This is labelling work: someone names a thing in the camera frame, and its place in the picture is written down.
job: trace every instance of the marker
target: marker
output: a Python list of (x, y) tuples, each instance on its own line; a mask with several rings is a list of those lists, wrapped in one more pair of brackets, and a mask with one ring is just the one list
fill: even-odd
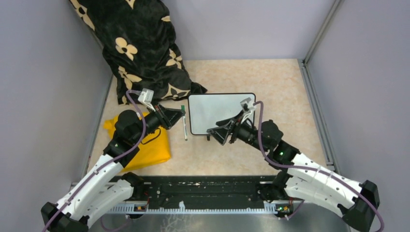
[[(185, 106), (184, 106), (184, 105), (181, 105), (181, 110), (185, 111)], [(184, 122), (184, 136), (185, 136), (185, 141), (188, 141), (187, 122), (186, 122), (186, 117), (185, 117), (185, 115), (182, 117), (182, 121)]]

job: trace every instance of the yellow cloth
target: yellow cloth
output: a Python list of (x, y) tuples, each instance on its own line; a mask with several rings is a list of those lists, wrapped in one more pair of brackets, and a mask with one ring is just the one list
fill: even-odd
[[(112, 139), (115, 132), (115, 123), (118, 121), (118, 116), (115, 116), (111, 120), (104, 122), (104, 129), (108, 130), (108, 134)], [(150, 139), (157, 137), (148, 144), (142, 144), (148, 142)], [(140, 151), (135, 155), (131, 162), (122, 170), (122, 172), (129, 172), (135, 169), (147, 167), (150, 165), (163, 163), (171, 158), (171, 150), (169, 148), (168, 135), (166, 129), (159, 127), (155, 133), (147, 135), (142, 143), (138, 146)]]

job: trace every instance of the black patterned cloth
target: black patterned cloth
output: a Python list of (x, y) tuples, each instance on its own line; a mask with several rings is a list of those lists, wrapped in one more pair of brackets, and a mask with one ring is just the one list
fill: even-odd
[(184, 67), (169, 10), (160, 0), (70, 0), (103, 43), (117, 78), (118, 103), (128, 89), (154, 91), (155, 100), (182, 99), (206, 88)]

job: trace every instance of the metal frame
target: metal frame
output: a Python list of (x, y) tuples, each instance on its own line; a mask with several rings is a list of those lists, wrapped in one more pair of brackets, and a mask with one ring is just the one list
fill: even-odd
[(107, 89), (107, 91), (105, 92), (104, 104), (102, 105), (101, 110), (100, 110), (100, 113), (99, 113), (98, 123), (95, 124), (95, 128), (93, 129), (93, 135), (94, 135), (94, 136), (93, 136), (93, 140), (92, 140), (92, 142), (91, 142), (90, 147), (88, 147), (88, 151), (87, 151), (87, 152), (88, 152), (88, 159), (87, 159), (87, 161), (86, 161), (86, 163), (85, 163), (85, 166), (84, 166), (84, 169), (83, 169), (83, 173), (82, 173), (82, 175), (81, 175), (81, 178), (84, 177), (84, 176), (86, 176), (86, 174), (87, 174), (89, 162), (90, 162), (90, 160), (91, 160), (92, 150), (94, 149), (94, 145), (95, 145), (95, 142), (96, 142), (96, 140), (97, 140), (98, 129), (100, 128), (100, 124), (101, 124), (101, 121), (102, 121), (102, 119), (103, 119), (102, 117), (103, 117), (103, 113), (104, 113), (104, 110), (105, 110), (105, 105), (106, 105), (107, 98), (108, 98), (108, 94), (110, 93), (111, 85), (113, 84), (113, 79), (114, 79), (114, 78), (115, 78), (115, 76), (114, 76), (113, 74), (111, 74), (110, 84), (108, 85), (108, 89)]
[(326, 32), (329, 30), (330, 25), (332, 24), (333, 19), (335, 17), (335, 14), (338, 12), (343, 2), (344, 0), (335, 0), (335, 2), (332, 5), (332, 8), (329, 11), (329, 14), (327, 15), (321, 28), (319, 29), (318, 34), (316, 35), (316, 38), (313, 41), (312, 46), (307, 52), (306, 57), (304, 59), (298, 59), (300, 72), (302, 73), (303, 82), (305, 84), (305, 89), (307, 92), (307, 97), (309, 99), (310, 107), (312, 108), (316, 129), (318, 130), (322, 149), (325, 158), (327, 159), (326, 165), (330, 170), (335, 171), (336, 173), (340, 173), (340, 167), (337, 163), (336, 154), (334, 152), (333, 145), (329, 136), (322, 108), (320, 106), (319, 99), (316, 93), (315, 85), (309, 71), (309, 62), (311, 61), (311, 58), (316, 52), (316, 49), (321, 43), (322, 39), (325, 37)]

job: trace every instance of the cable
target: cable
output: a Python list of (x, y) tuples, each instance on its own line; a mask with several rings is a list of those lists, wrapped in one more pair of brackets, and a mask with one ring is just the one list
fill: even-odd
[[(263, 118), (263, 114), (264, 114), (264, 103), (262, 101), (257, 101), (254, 103), (254, 105), (261, 105), (261, 110), (260, 110), (260, 115), (259, 115), (259, 122), (258, 122), (258, 143), (259, 143), (259, 149), (262, 152), (262, 155), (264, 156), (265, 160), (272, 164), (273, 166), (279, 167), (279, 168), (297, 168), (297, 169), (303, 169), (303, 170), (309, 170), (309, 171), (314, 171), (314, 172), (319, 172), (323, 175), (326, 176), (330, 176), (332, 179), (334, 179), (335, 181), (337, 181), (338, 183), (340, 183), (341, 185), (343, 185), (344, 187), (346, 187), (347, 189), (349, 189), (350, 191), (352, 191), (354, 194), (356, 194), (357, 196), (359, 196), (364, 202), (366, 202), (366, 204), (369, 205), (369, 207), (373, 210), (373, 212), (375, 213), (375, 215), (377, 216), (377, 218), (379, 219), (380, 222), (380, 228), (376, 231), (376, 232), (381, 232), (384, 230), (384, 221), (383, 218), (381, 217), (380, 213), (377, 211), (377, 209), (374, 207), (374, 205), (372, 203), (370, 203), (370, 201), (368, 199), (366, 199), (366, 197), (364, 197), (362, 194), (360, 194), (358, 191), (356, 191), (354, 188), (352, 188), (351, 186), (349, 186), (348, 184), (346, 184), (343, 180), (335, 177), (334, 175), (331, 175), (330, 173), (327, 173), (325, 171), (322, 170), (318, 170), (316, 168), (312, 168), (312, 167), (305, 167), (305, 166), (292, 166), (292, 165), (283, 165), (283, 164), (279, 164), (279, 163), (275, 163), (272, 160), (269, 159), (269, 157), (265, 154), (264, 152), (264, 147), (262, 145), (262, 118)], [(296, 208), (296, 210), (290, 215), (288, 216), (288, 218), (291, 218), (291, 216), (293, 216), (300, 208), (300, 206), (303, 204), (304, 201), (302, 201), (302, 203), (299, 204), (299, 206)]]
[(160, 130), (160, 132), (158, 133), (157, 136), (155, 136), (154, 138), (152, 138), (152, 139), (146, 141), (145, 143), (141, 141), (141, 144), (142, 144), (142, 145), (146, 145), (146, 144), (148, 144), (148, 143), (154, 141), (155, 139), (157, 139), (157, 138), (161, 135), (161, 128), (156, 128), (155, 131), (157, 131), (157, 130)]
[(262, 200), (264, 200), (264, 201), (268, 202), (269, 204), (270, 204), (270, 203), (272, 203), (272, 201), (273, 201), (273, 200), (268, 200), (268, 198), (267, 198), (267, 197), (265, 197), (265, 194), (263, 194), (262, 192), (261, 192), (261, 193), (259, 193), (259, 195), (260, 195), (261, 197), (263, 197), (263, 198), (261, 198)]
[(250, 120), (249, 118), (247, 118), (245, 121), (248, 121), (248, 122), (249, 122), (249, 124), (252, 126), (252, 128), (254, 128), (254, 127), (255, 127), (255, 125), (253, 124), (252, 120)]
[(102, 219), (103, 219), (103, 218), (101, 217), (101, 218), (100, 218), (101, 227), (102, 227), (103, 230), (108, 231), (108, 232), (117, 232), (117, 231), (120, 231), (120, 230), (126, 228), (126, 227), (131, 223), (131, 221), (132, 221), (131, 218), (127, 218), (127, 219), (125, 220), (125, 223), (124, 223), (122, 226), (120, 226), (120, 227), (118, 227), (118, 228), (116, 228), (116, 229), (109, 229), (109, 228), (107, 228), (107, 227), (104, 225)]
[(302, 207), (303, 203), (305, 203), (305, 200), (302, 200), (302, 202), (296, 207), (296, 209), (294, 210), (294, 212), (293, 212), (291, 215), (289, 215), (288, 217), (286, 217), (286, 219), (289, 220), (289, 219), (293, 218), (293, 216), (296, 215), (296, 213), (300, 210), (300, 208)]
[[(119, 160), (121, 158), (123, 158), (124, 156), (128, 155), (131, 151), (133, 151), (134, 149), (136, 149), (138, 147), (138, 145), (140, 144), (140, 142), (142, 141), (142, 139), (144, 138), (145, 132), (146, 132), (146, 122), (145, 122), (145, 118), (144, 115), (142, 114), (141, 110), (138, 108), (137, 104), (134, 102), (134, 100), (131, 98), (130, 93), (139, 95), (141, 92), (140, 91), (136, 91), (136, 90), (127, 90), (127, 92), (125, 93), (127, 95), (127, 98), (131, 101), (131, 103), (133, 104), (133, 106), (135, 107), (136, 111), (141, 115), (141, 120), (142, 120), (142, 124), (143, 124), (143, 129), (142, 129), (142, 134), (141, 134), (141, 138), (138, 140), (138, 142), (128, 151), (122, 153), (121, 155), (107, 161), (106, 163), (104, 163), (103, 165), (101, 165), (99, 168), (97, 168), (96, 172), (99, 172), (101, 169), (103, 169), (104, 167), (106, 167), (108, 164)], [(62, 207), (50, 218), (50, 220), (46, 223), (46, 225), (44, 226), (42, 232), (46, 232), (48, 227), (50, 227), (51, 223), (53, 223), (53, 221), (56, 219), (56, 217), (65, 209), (65, 207), (68, 206), (69, 203), (71, 203), (71, 201), (74, 199), (74, 197), (80, 192), (80, 190), (91, 180), (91, 178), (95, 176), (95, 173), (91, 173), (90, 176), (87, 177), (87, 179), (72, 193), (71, 197), (68, 198), (67, 202), (64, 203), (62, 205)]]

